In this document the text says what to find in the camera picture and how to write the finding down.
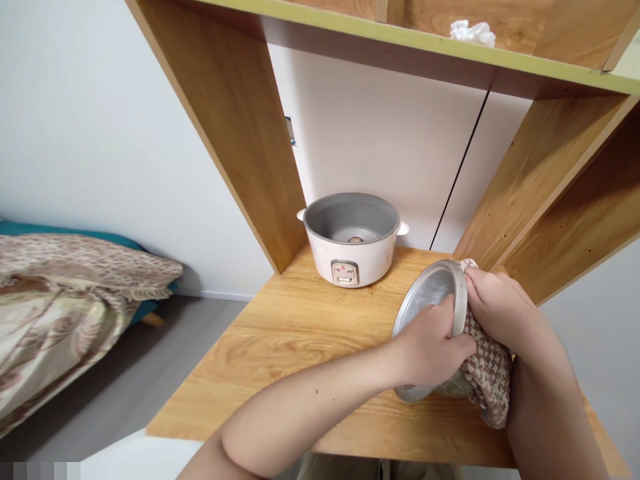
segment white tissue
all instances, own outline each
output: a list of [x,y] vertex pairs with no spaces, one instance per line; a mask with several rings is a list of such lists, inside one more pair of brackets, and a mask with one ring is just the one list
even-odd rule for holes
[[481,22],[469,28],[469,20],[456,20],[451,24],[451,38],[486,47],[495,47],[495,34],[487,22]]

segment wooden shelf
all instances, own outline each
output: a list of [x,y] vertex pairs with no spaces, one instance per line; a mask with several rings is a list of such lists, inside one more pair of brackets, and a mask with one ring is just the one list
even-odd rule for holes
[[[274,275],[147,428],[150,435],[205,440],[250,396],[298,370],[382,343],[415,278],[448,253],[397,248],[388,274],[361,289],[323,280],[305,246]],[[609,473],[629,468],[585,400]],[[505,430],[490,429],[466,399],[430,395],[416,404],[386,391],[346,418],[315,451],[514,467]]]
[[269,43],[508,95],[640,95],[640,80],[287,1],[173,1]]

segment rice cooker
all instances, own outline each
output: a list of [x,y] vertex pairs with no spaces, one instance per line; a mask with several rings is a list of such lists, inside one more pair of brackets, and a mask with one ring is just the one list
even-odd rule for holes
[[398,210],[366,193],[336,193],[300,210],[318,273],[344,288],[380,280],[389,270],[397,235],[409,232]]

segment wooden desk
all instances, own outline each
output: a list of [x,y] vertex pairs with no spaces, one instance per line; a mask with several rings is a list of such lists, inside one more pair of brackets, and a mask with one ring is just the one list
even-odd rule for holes
[[[398,248],[388,274],[341,289],[315,270],[309,246],[274,275],[204,356],[147,428],[150,435],[205,440],[254,393],[298,370],[380,344],[391,336],[409,287],[450,254]],[[630,471],[595,412],[587,414],[614,477]],[[386,391],[313,450],[342,455],[514,467],[505,430],[490,429],[466,399],[430,395],[416,404]]]

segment baseboard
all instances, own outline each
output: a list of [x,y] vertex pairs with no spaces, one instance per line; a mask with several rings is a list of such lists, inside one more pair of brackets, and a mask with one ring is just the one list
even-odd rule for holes
[[176,295],[184,295],[186,297],[215,298],[220,300],[246,301],[253,300],[253,295],[238,295],[236,293],[210,292],[206,290],[184,289],[178,288]]

